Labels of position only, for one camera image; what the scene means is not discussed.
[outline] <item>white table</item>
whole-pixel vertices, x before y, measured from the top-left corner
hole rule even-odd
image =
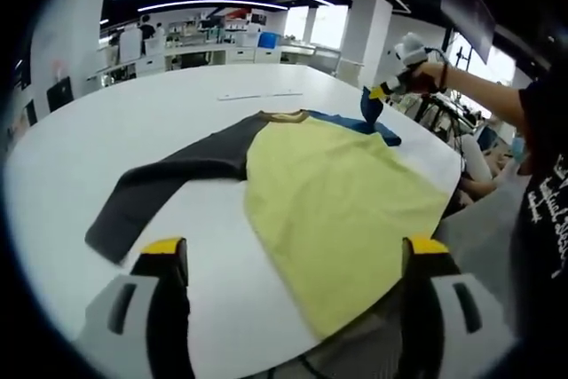
[[[227,93],[302,96],[218,101]],[[111,265],[84,235],[118,178],[258,110],[298,108],[360,117],[359,91],[305,66],[232,65],[153,75],[97,91],[40,121],[15,146],[5,171],[14,243],[30,285],[68,339],[87,304],[150,241],[188,241],[189,350],[201,379],[266,370],[317,345],[245,218],[246,183],[186,184],[145,229],[125,261]],[[458,154],[390,107],[381,122],[403,143],[406,164],[450,194]]]

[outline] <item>blue fabric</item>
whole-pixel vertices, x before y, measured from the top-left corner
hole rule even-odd
[[[373,124],[383,112],[384,104],[380,99],[369,99],[369,95],[371,90],[364,87],[361,95],[361,113],[367,123]]]
[[[320,113],[319,111],[308,110],[310,116],[314,119],[323,120],[324,122],[331,122],[343,126],[344,128],[355,130],[364,135],[371,135],[372,133],[380,133],[387,146],[399,146],[401,144],[400,137],[392,130],[380,123],[369,124],[362,120],[350,119],[342,117],[339,114],[329,115]]]

